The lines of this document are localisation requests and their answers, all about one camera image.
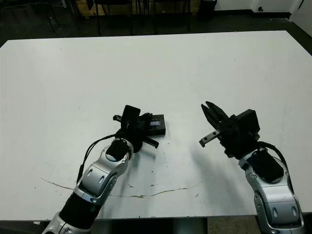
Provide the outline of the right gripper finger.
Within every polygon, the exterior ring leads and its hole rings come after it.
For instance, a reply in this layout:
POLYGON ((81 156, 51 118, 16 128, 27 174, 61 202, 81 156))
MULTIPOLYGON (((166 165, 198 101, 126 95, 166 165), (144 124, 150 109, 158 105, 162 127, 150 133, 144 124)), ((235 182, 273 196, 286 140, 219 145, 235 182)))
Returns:
POLYGON ((206 112, 206 119, 218 122, 224 122, 229 119, 227 114, 217 105, 212 102, 206 101, 208 111, 206 112))
POLYGON ((207 119, 207 121, 216 129, 219 130, 219 111, 218 107, 214 104, 201 104, 201 108, 203 113, 207 119))

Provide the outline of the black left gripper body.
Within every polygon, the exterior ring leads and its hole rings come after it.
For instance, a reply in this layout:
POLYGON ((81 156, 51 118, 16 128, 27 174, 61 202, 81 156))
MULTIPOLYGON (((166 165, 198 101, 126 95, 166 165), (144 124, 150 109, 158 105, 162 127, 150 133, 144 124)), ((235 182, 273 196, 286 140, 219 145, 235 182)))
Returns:
POLYGON ((143 143, 147 143, 156 149, 158 148, 158 142, 149 138, 148 122, 141 121, 141 116, 122 120, 122 116, 114 115, 113 120, 121 123, 121 128, 116 132, 115 137, 130 142, 134 153, 141 149, 143 143))

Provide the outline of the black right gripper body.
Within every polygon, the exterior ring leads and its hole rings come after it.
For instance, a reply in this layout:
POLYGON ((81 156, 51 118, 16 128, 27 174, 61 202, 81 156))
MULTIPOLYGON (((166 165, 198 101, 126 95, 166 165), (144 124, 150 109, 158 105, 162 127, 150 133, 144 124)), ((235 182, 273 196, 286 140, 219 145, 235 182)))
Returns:
POLYGON ((258 119, 256 116, 231 116, 227 121, 219 123, 220 129, 200 139, 204 147, 217 138, 229 157, 243 158, 258 148, 258 119))

